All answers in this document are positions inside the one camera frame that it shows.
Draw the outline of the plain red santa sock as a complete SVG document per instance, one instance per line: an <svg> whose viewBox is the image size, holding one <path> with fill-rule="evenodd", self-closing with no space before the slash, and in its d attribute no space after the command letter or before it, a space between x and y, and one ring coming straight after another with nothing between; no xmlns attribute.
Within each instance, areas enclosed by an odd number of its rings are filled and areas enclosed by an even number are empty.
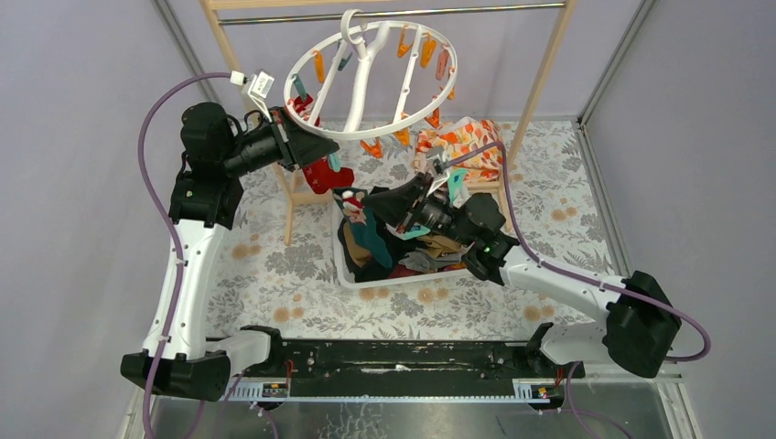
<svg viewBox="0 0 776 439"><path fill-rule="evenodd" d="M303 167L302 172L307 185L318 195L337 187L351 187L355 180L351 168L341 167L339 170L334 170L326 157Z"/></svg>

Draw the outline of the white round clip hanger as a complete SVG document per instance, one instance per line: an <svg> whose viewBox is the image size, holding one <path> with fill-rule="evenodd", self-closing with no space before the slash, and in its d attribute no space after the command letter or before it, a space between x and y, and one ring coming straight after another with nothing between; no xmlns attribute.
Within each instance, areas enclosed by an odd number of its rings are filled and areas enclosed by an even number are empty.
<svg viewBox="0 0 776 439"><path fill-rule="evenodd" d="M455 96L458 53L432 27L387 19L368 22L341 14L339 29L308 49L283 86L290 117L308 132L335 141L408 134L420 122L435 126ZM308 121L286 106L310 94Z"/></svg>

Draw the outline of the red white striped sock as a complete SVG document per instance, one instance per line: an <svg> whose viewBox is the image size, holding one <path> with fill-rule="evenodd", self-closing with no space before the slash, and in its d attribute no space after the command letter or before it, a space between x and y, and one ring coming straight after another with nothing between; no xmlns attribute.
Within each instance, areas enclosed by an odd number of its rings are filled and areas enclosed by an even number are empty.
<svg viewBox="0 0 776 439"><path fill-rule="evenodd" d="M297 95L294 99L288 99L286 106L293 112L299 115L303 120L308 121L311 115L311 110L314 107L314 98L312 95L307 94L305 96Z"/></svg>

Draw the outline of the dark green sock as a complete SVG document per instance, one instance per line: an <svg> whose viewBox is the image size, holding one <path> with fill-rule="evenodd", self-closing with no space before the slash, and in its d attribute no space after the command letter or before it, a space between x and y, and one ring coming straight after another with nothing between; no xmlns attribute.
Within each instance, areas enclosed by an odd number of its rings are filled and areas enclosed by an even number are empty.
<svg viewBox="0 0 776 439"><path fill-rule="evenodd" d="M350 231L356 244L369 251L372 258L382 267L393 267L390 254L383 237L378 232L378 222L372 211L365 207L364 199L368 192L355 187L338 187L333 190L344 219L350 224Z"/></svg>

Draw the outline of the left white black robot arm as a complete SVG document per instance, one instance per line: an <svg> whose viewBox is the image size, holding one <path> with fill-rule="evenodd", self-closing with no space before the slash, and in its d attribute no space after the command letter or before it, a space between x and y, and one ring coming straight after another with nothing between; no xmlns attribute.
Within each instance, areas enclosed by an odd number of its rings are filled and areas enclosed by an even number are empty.
<svg viewBox="0 0 776 439"><path fill-rule="evenodd" d="M208 343L203 328L215 252L231 230L243 197L241 177L278 164L293 171L339 150L336 141L306 131L282 107L272 107L248 131L215 102L181 116L187 169L176 176L163 218L170 254L154 323L141 350L123 356L121 375L155 395L215 402L229 379L253 367L264 376L284 363L278 330L244 327Z"/></svg>

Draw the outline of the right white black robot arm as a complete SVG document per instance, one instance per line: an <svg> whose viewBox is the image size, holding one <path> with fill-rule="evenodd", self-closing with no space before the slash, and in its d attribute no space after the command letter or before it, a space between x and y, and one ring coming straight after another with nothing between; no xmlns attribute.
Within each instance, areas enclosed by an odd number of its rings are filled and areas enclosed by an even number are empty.
<svg viewBox="0 0 776 439"><path fill-rule="evenodd" d="M396 230L415 224L465 248L462 262L481 281L543 293L588 317L586 324L542 324L524 353L526 368L546 377L573 362L612 362L645 379L658 375L681 327L656 279L640 271L601 276L531 256L520 239L503 232L506 219L487 193L456 207L430 194L433 179L419 173L400 187L378 190L361 204Z"/></svg>

